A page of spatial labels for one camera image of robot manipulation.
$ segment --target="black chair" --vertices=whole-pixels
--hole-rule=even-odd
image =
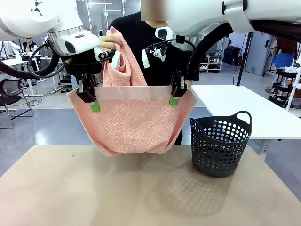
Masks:
[[[29,107],[28,110],[24,111],[23,113],[19,115],[11,115],[8,109],[9,105],[12,105],[19,100],[22,99],[19,94],[22,94],[25,101],[27,102],[27,106]],[[0,128],[0,129],[13,129],[14,128],[14,123],[13,119],[17,117],[33,117],[33,112],[32,109],[30,108],[30,105],[27,101],[27,99],[24,96],[23,90],[21,89],[21,79],[18,80],[10,80],[10,79],[4,79],[0,82],[0,106],[5,107],[5,111],[0,111],[1,112],[6,112],[6,114],[10,117],[10,121],[12,123],[11,127],[6,127],[6,128]],[[27,112],[31,112],[31,116],[26,116],[24,115]]]

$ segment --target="human hand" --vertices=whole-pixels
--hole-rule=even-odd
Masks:
[[[100,36],[100,46],[98,47],[102,51],[111,51],[111,49],[115,48],[115,44],[122,46],[122,42],[119,38],[114,35],[105,35]]]

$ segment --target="gray door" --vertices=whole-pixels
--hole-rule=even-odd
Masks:
[[[246,72],[262,76],[271,46],[271,38],[269,34],[254,32],[245,66]]]

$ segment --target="pink towel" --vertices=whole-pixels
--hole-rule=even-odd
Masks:
[[[171,86],[146,86],[140,67],[121,33],[111,28],[123,43],[122,60],[118,70],[105,64],[105,87],[95,87],[100,112],[93,112],[76,90],[67,96],[74,106],[92,142],[105,155],[116,153],[158,153],[171,149],[186,119],[194,108],[196,98],[188,90],[171,106]]]

